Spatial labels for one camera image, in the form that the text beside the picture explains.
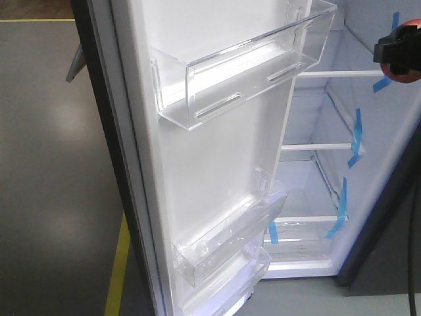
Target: blue painter's tape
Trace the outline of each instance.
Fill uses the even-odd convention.
[[[279,244],[278,231],[276,230],[276,223],[270,222],[269,225],[270,242],[272,245]]]
[[[392,21],[392,31],[399,26],[399,20],[401,18],[400,12],[393,13],[393,21]]]
[[[392,31],[399,26],[399,20],[400,19],[401,19],[401,13],[400,12],[393,13]],[[381,79],[379,82],[376,82],[373,85],[373,91],[374,91],[374,93],[377,93],[381,89],[386,88],[391,83],[392,83],[392,80],[390,80],[387,76],[384,76],[383,79]]]
[[[337,220],[335,226],[333,226],[326,234],[326,238],[330,239],[334,237],[337,231],[345,224],[345,220],[347,218],[347,190],[348,180],[343,178],[342,192],[339,200],[339,207],[337,208]]]
[[[381,89],[386,88],[388,85],[392,83],[392,80],[389,79],[387,76],[384,76],[379,82],[373,84],[373,92],[378,93]]]
[[[354,167],[354,165],[358,163],[360,158],[361,158],[361,155],[359,153],[356,155],[353,155],[352,158],[348,160],[348,168],[351,169],[352,167]]]
[[[354,126],[354,140],[351,145],[351,150],[353,151],[353,157],[348,161],[348,167],[351,169],[354,165],[360,160],[360,147],[362,141],[362,119],[361,119],[361,110],[356,110],[356,120]]]

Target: concrete floor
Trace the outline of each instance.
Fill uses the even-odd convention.
[[[0,315],[104,315],[122,207],[72,22],[0,23]],[[121,315],[142,315],[130,254]],[[408,315],[405,295],[264,281],[238,316]]]
[[[73,18],[70,0],[1,0],[0,19]]]

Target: transparent door shelf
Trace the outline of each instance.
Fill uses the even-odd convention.
[[[282,185],[263,178],[257,194],[189,245],[174,246],[176,270],[192,286],[198,286],[231,256],[240,251],[280,213],[286,198]]]
[[[262,234],[254,239],[250,246],[255,248],[253,258],[241,251],[231,259],[232,264],[225,267],[220,274],[200,286],[180,306],[183,316],[222,316],[242,298],[246,300],[252,293],[254,285],[264,276],[271,257],[261,247]]]
[[[194,53],[197,47],[203,46],[198,43],[191,43],[187,54],[152,49],[159,114],[192,130],[318,63],[336,6],[313,0],[308,13],[303,1],[276,2],[279,8],[284,3],[287,6],[275,13],[279,16],[275,28],[273,23],[268,23],[272,28],[260,27],[259,35],[233,41],[224,49],[215,46],[217,50],[208,49],[206,55]],[[267,19],[273,20],[273,16],[271,12]],[[185,34],[174,36],[180,36],[180,41],[186,37]],[[213,36],[224,37],[224,34],[215,32]]]

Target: refrigerator door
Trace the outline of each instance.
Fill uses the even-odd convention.
[[[275,179],[284,118],[295,76],[320,60],[335,6],[73,7],[155,311],[234,314],[270,264],[263,234],[287,194]]]

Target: yellow floor line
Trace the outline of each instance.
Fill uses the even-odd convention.
[[[107,303],[105,305],[105,316],[119,316],[121,297],[123,295],[124,276],[129,253],[130,234],[127,227],[126,216],[123,214],[118,235],[116,256],[112,267],[110,287],[108,289]]]
[[[16,18],[0,19],[0,22],[74,22],[74,18]]]

